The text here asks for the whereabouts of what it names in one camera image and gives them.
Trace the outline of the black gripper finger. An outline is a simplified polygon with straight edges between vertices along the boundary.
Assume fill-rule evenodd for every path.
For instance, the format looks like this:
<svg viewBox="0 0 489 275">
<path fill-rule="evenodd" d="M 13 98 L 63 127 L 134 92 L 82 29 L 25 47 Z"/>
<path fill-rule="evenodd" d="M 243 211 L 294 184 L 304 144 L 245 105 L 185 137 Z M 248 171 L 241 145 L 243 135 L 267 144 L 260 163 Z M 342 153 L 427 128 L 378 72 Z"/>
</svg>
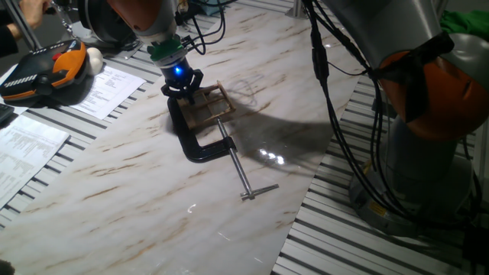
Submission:
<svg viewBox="0 0 489 275">
<path fill-rule="evenodd" d="M 200 87 L 202 82 L 203 72 L 201 70 L 193 70 L 193 80 L 189 85 L 189 92 L 194 93 Z"/>
<path fill-rule="evenodd" d="M 175 88 L 165 84 L 160 90 L 169 99 L 183 100 L 184 102 L 188 101 L 187 91 L 183 88 Z"/>
</svg>

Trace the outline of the person hand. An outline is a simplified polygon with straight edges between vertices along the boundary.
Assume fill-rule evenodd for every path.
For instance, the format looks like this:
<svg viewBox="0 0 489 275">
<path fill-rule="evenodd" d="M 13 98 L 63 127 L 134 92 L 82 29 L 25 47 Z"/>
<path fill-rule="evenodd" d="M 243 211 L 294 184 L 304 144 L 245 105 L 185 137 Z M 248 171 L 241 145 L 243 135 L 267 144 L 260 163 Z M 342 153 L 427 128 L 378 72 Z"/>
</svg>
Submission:
<svg viewBox="0 0 489 275">
<path fill-rule="evenodd" d="M 36 29 L 42 24 L 44 14 L 50 7 L 50 0 L 20 0 L 19 7 L 27 23 Z"/>
</svg>

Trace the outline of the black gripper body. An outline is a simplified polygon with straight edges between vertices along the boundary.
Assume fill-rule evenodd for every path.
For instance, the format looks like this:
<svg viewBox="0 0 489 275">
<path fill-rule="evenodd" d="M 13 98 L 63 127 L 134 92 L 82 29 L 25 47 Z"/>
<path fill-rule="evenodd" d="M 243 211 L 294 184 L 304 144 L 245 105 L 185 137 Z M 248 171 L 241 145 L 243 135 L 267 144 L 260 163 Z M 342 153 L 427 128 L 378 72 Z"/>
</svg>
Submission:
<svg viewBox="0 0 489 275">
<path fill-rule="evenodd" d="M 162 92 L 196 91 L 196 87 L 193 84 L 194 70 L 185 57 L 169 66 L 165 66 L 161 71 L 165 78 L 165 83 L 161 87 Z"/>
</svg>

